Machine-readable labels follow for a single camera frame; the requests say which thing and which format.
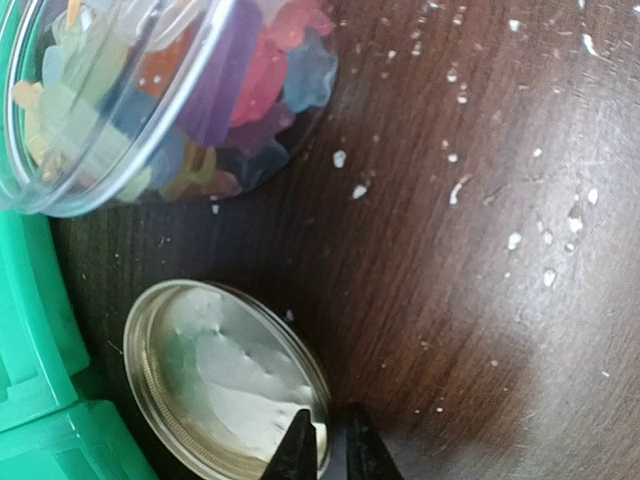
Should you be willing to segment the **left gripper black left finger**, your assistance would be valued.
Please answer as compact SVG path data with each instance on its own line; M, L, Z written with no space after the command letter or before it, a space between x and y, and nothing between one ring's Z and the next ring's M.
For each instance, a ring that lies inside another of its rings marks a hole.
M294 416L262 480L316 480L316 430L308 409L300 409Z

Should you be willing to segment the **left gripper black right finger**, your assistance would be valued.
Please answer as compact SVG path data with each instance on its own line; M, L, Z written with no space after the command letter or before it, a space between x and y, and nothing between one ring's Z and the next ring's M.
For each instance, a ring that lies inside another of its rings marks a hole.
M362 404L348 407L346 474L348 480L403 480L379 430Z

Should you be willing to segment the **green candy bin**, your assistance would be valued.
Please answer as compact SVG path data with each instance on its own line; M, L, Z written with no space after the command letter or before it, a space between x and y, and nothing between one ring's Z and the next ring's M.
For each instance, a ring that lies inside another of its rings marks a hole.
M72 377L89 366L49 221L1 214L1 430L77 400Z
M155 479L115 405L85 401L1 434L3 479Z

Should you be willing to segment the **gold round lid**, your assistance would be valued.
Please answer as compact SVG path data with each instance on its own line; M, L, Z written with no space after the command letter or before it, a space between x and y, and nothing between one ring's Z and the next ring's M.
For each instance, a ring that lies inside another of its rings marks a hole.
M148 425L199 478L259 478L301 409L316 432L317 470L327 470L327 375L303 338L254 297L219 283L158 283L129 312L123 355Z

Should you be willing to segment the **clear plastic round container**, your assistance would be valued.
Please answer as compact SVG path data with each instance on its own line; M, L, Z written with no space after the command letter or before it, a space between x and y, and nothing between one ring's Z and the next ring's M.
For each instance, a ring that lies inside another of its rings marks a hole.
M224 199L303 149L339 60L324 1L5 1L1 206Z

